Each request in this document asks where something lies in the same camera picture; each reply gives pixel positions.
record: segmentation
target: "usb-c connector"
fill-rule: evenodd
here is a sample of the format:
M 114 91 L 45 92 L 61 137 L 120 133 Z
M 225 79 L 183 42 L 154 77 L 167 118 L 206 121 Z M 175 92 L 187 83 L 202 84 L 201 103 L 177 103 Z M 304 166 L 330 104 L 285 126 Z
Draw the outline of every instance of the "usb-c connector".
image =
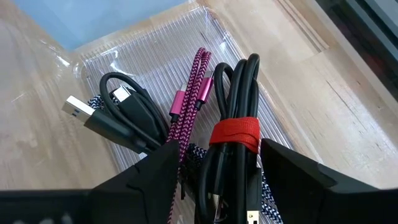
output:
M 187 89 L 187 85 L 182 85 L 180 90 L 177 90 L 174 96 L 174 100 L 172 103 L 172 107 L 170 109 L 169 115 L 172 117 L 171 122 L 174 123 L 178 120 L 180 116 L 182 102 L 184 100 L 185 90 Z
M 119 102 L 123 102 L 127 97 L 131 94 L 129 90 L 125 86 L 120 86 L 118 89 L 113 91 L 113 96 L 119 100 Z
M 199 88 L 197 103 L 195 104 L 197 110 L 200 110 L 201 106 L 207 102 L 212 87 L 213 87 L 213 71 L 207 71 Z

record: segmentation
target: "wooden table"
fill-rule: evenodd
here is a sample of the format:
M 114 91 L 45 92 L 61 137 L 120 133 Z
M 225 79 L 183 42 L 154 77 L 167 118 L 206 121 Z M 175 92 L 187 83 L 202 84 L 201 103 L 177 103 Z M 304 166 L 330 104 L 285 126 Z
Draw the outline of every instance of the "wooden table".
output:
M 298 152 L 380 188 L 398 186 L 398 104 L 313 0 L 182 4 L 65 52 L 9 0 L 0 1 L 0 188 L 92 187 L 116 173 L 107 145 L 60 111 L 79 54 L 151 30 L 198 5 L 247 56 L 261 56 L 262 89 Z

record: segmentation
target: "metal connector tip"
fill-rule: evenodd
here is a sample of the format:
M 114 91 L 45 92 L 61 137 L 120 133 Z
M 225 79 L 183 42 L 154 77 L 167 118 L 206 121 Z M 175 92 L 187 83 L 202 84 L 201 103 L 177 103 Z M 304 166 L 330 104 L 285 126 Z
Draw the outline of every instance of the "metal connector tip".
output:
M 75 116 L 82 122 L 86 122 L 88 118 L 94 113 L 94 109 L 80 101 L 74 96 L 69 96 L 62 110 L 68 114 Z
M 213 78 L 214 71 L 206 71 L 205 78 Z
M 120 86 L 117 90 L 113 91 L 113 96 L 118 99 L 119 102 L 123 102 L 130 96 L 130 92 L 125 86 Z
M 217 194 L 211 195 L 215 208 L 216 208 L 216 213 L 214 216 L 214 221 L 217 222 L 220 219 L 221 216 L 221 203 L 220 203 L 220 196 Z
M 248 224 L 260 224 L 260 212 L 259 211 L 248 211 Z
M 180 91 L 186 91 L 186 90 L 187 90 L 187 85 L 186 84 L 181 85 Z

